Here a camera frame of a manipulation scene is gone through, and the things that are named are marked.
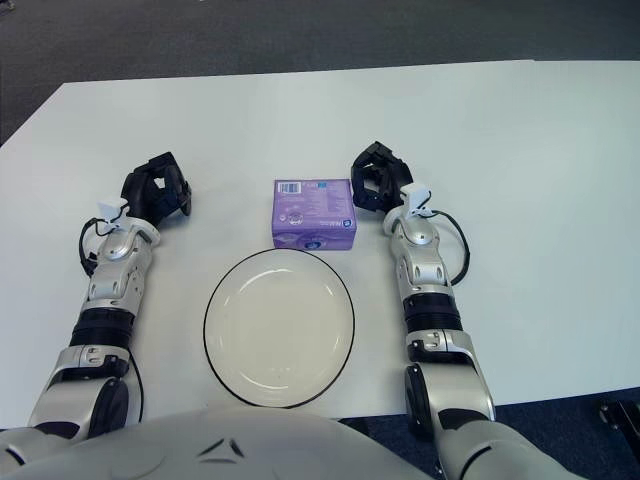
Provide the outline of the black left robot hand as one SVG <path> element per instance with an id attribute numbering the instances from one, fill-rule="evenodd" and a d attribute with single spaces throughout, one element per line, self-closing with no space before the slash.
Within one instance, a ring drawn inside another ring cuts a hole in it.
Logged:
<path id="1" fill-rule="evenodd" d="M 154 227 L 177 210 L 185 216 L 191 214 L 191 187 L 171 152 L 158 155 L 129 173 L 121 197 L 128 203 L 129 217 L 145 220 Z"/>

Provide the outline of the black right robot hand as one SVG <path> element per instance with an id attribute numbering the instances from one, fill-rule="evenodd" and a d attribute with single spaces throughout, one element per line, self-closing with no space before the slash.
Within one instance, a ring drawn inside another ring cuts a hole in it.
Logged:
<path id="1" fill-rule="evenodd" d="M 408 165 L 375 141 L 351 166 L 353 203 L 371 212 L 388 213 L 401 206 L 401 188 L 413 182 Z"/>

